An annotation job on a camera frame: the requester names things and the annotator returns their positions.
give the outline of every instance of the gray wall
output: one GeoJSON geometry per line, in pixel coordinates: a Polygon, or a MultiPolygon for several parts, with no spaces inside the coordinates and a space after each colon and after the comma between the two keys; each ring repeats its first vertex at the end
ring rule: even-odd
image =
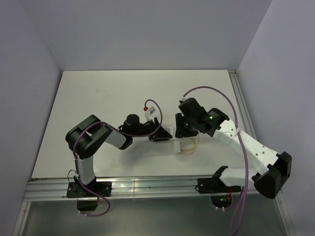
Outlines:
{"type": "Polygon", "coordinates": [[[0,1],[0,235],[10,235],[60,71],[17,0],[0,1]]]}
{"type": "Polygon", "coordinates": [[[62,70],[236,69],[271,0],[21,0],[62,70]]]}
{"type": "Polygon", "coordinates": [[[283,190],[299,236],[315,231],[314,10],[314,0],[273,0],[239,68],[258,138],[293,157],[283,190]]]}

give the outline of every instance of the white table surface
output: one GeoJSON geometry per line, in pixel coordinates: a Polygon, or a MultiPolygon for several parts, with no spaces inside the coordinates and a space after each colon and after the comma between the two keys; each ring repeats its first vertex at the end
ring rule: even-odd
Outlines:
{"type": "MultiPolygon", "coordinates": [[[[64,72],[32,178],[66,177],[74,169],[65,135],[89,115],[94,114],[115,127],[123,124],[129,114],[138,114],[140,121],[145,122],[144,101],[151,98],[162,108],[162,125],[175,127],[175,114],[180,112],[178,101],[196,86],[212,86],[224,92],[236,107],[243,129],[226,70],[64,72]]],[[[206,110],[219,108],[234,120],[228,102],[215,91],[199,89],[190,96],[206,110]]],[[[154,115],[160,118],[158,110],[154,115]]],[[[103,144],[94,156],[98,177],[208,175],[222,165],[243,168],[244,158],[203,134],[197,150],[189,156],[174,153],[171,142],[151,143],[148,138],[134,138],[133,144],[123,151],[103,144]]]]}

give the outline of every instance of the purple cable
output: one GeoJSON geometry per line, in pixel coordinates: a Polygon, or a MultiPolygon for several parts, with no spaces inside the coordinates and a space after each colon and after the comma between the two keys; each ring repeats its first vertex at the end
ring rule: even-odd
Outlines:
{"type": "Polygon", "coordinates": [[[83,130],[83,132],[79,135],[79,137],[78,137],[77,140],[75,141],[74,146],[73,146],[73,156],[74,156],[74,160],[75,160],[75,169],[76,169],[76,172],[77,172],[77,175],[78,175],[78,178],[77,178],[77,179],[78,179],[80,185],[82,186],[83,189],[85,189],[85,190],[88,191],[89,193],[95,195],[96,197],[102,198],[104,201],[106,201],[106,202],[108,203],[108,208],[107,208],[107,210],[104,211],[103,213],[100,213],[100,214],[85,214],[85,213],[80,212],[82,215],[89,216],[89,217],[102,216],[102,215],[106,214],[106,213],[109,211],[109,209],[110,209],[110,202],[108,201],[108,199],[106,199],[106,198],[103,197],[102,195],[100,195],[100,194],[98,194],[98,193],[96,193],[96,192],[93,192],[92,190],[88,189],[88,188],[83,184],[83,182],[81,181],[80,173],[79,173],[79,166],[78,166],[78,158],[79,158],[79,157],[77,157],[76,152],[75,152],[76,149],[77,149],[77,147],[78,147],[78,144],[79,144],[80,139],[83,137],[83,135],[84,135],[86,132],[89,131],[89,129],[91,129],[92,127],[94,127],[94,126],[96,126],[96,125],[99,125],[99,124],[106,125],[106,126],[110,127],[111,129],[113,129],[113,130],[115,130],[115,131],[117,131],[117,132],[120,132],[120,133],[123,134],[123,135],[131,136],[131,137],[148,137],[148,136],[154,135],[154,134],[158,131],[158,129],[160,129],[160,127],[161,127],[161,125],[162,125],[163,114],[162,114],[162,110],[161,110],[161,108],[159,107],[159,105],[158,105],[154,100],[152,100],[152,99],[146,100],[145,103],[144,103],[144,106],[147,105],[147,102],[148,102],[148,101],[151,101],[151,102],[153,102],[154,104],[156,104],[157,108],[159,109],[160,115],[161,115],[160,124],[159,124],[159,126],[157,127],[157,129],[156,129],[155,131],[153,131],[152,133],[147,134],[147,135],[130,135],[130,134],[126,134],[126,133],[124,133],[124,132],[121,132],[120,130],[116,129],[115,127],[112,127],[110,124],[108,124],[108,123],[106,123],[106,122],[98,121],[98,122],[95,122],[95,123],[89,125],[85,130],[83,130]]]}
{"type": "MultiPolygon", "coordinates": [[[[218,89],[216,89],[214,87],[210,87],[210,86],[199,86],[199,87],[195,87],[195,88],[190,89],[188,92],[186,92],[184,94],[183,97],[186,97],[187,94],[189,94],[190,92],[192,92],[194,90],[197,90],[197,89],[211,89],[211,90],[214,90],[214,91],[218,92],[219,94],[221,94],[228,101],[228,103],[230,104],[230,106],[232,108],[232,111],[233,111],[233,114],[234,114],[235,127],[236,127],[236,129],[238,128],[238,120],[237,120],[235,107],[233,106],[233,103],[231,102],[231,100],[223,92],[221,92],[220,90],[218,90],[218,89]]],[[[242,151],[243,151],[243,154],[244,154],[244,161],[245,161],[245,186],[244,186],[244,194],[242,194],[241,197],[240,197],[240,200],[239,200],[239,202],[237,204],[237,207],[235,208],[235,211],[233,213],[233,216],[232,216],[231,222],[230,222],[230,226],[229,226],[230,233],[231,233],[232,230],[233,230],[233,223],[234,223],[234,219],[235,219],[235,216],[236,216],[236,212],[238,210],[239,205],[241,203],[243,203],[242,204],[242,209],[241,209],[241,214],[240,214],[240,219],[239,219],[239,222],[238,222],[238,226],[237,226],[235,232],[232,234],[233,236],[237,235],[238,231],[241,228],[243,219],[244,219],[245,205],[246,205],[246,200],[247,200],[247,190],[248,190],[248,178],[249,178],[249,167],[248,167],[247,153],[246,153],[246,150],[245,150],[245,147],[244,147],[244,143],[242,141],[242,138],[241,138],[241,135],[240,135],[239,132],[237,133],[237,137],[238,137],[238,140],[240,142],[240,145],[241,145],[241,148],[242,148],[242,151]]]]}

